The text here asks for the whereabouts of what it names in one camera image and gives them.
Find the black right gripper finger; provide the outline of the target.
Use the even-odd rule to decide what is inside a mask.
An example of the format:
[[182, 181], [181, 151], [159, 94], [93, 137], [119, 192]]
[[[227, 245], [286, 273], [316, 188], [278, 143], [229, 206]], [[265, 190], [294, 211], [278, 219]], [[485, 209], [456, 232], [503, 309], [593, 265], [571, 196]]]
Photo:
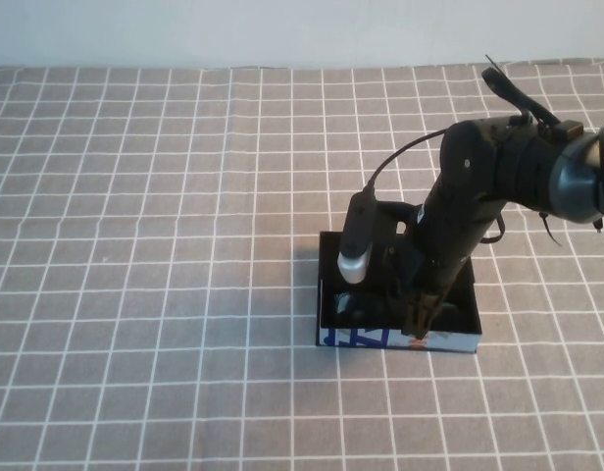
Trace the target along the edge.
[[428, 332], [427, 302], [417, 291], [410, 291], [404, 298], [404, 322], [401, 332], [405, 336], [422, 339]]
[[432, 324], [443, 310], [446, 292], [426, 293], [426, 334], [432, 330]]

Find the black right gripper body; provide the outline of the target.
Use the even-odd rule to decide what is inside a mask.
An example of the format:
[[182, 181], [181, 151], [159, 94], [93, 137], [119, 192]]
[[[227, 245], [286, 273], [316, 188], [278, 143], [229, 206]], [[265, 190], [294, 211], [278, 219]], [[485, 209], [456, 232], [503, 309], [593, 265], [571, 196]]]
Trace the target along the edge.
[[387, 302], [443, 302], [502, 200], [435, 187], [421, 205], [379, 201], [376, 291]]

